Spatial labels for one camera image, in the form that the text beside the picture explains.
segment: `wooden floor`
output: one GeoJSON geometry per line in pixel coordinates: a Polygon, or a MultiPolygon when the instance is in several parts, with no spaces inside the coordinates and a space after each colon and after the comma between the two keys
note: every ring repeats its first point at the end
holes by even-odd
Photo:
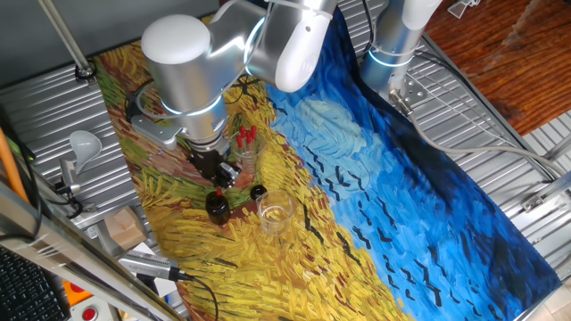
{"type": "Polygon", "coordinates": [[[426,31],[519,134],[571,110],[571,4],[482,0],[458,20],[455,2],[426,31]]]}

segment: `cardboard box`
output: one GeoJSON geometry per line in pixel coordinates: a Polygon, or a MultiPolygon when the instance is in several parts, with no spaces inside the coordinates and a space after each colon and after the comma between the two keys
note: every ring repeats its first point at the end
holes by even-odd
{"type": "Polygon", "coordinates": [[[109,236],[125,251],[146,240],[143,225],[130,207],[105,217],[105,225],[109,236]]]}

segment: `orange object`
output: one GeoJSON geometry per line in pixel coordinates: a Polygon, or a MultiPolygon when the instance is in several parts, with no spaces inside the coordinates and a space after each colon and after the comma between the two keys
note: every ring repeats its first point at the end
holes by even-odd
{"type": "Polygon", "coordinates": [[[78,287],[77,285],[69,282],[67,280],[63,280],[63,289],[65,293],[68,295],[68,301],[70,302],[70,307],[87,300],[93,296],[93,294],[83,290],[82,288],[78,287]]]}
{"type": "Polygon", "coordinates": [[[21,183],[20,173],[18,173],[18,168],[16,167],[16,161],[14,161],[12,151],[10,150],[10,146],[8,145],[8,141],[6,141],[6,137],[4,136],[2,129],[0,129],[0,159],[2,159],[2,163],[6,169],[6,174],[8,175],[8,180],[10,181],[13,191],[16,192],[22,200],[29,202],[26,190],[24,190],[24,185],[21,183]]]}

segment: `red button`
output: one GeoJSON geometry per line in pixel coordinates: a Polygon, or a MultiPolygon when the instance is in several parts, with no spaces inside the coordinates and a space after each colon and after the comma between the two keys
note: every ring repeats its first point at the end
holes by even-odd
{"type": "Polygon", "coordinates": [[[74,291],[75,293],[82,293],[83,291],[85,291],[75,284],[71,284],[71,290],[74,291]]]}
{"type": "Polygon", "coordinates": [[[82,317],[86,321],[91,321],[95,319],[95,314],[96,312],[94,309],[88,308],[85,311],[83,311],[82,317]]]}

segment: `clear plastic cup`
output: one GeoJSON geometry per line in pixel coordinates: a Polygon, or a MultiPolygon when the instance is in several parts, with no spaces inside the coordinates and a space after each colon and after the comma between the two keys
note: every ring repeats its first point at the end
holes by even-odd
{"type": "Polygon", "coordinates": [[[269,191],[256,200],[261,229],[268,235],[280,236],[289,230],[297,200],[286,191],[269,191]]]}

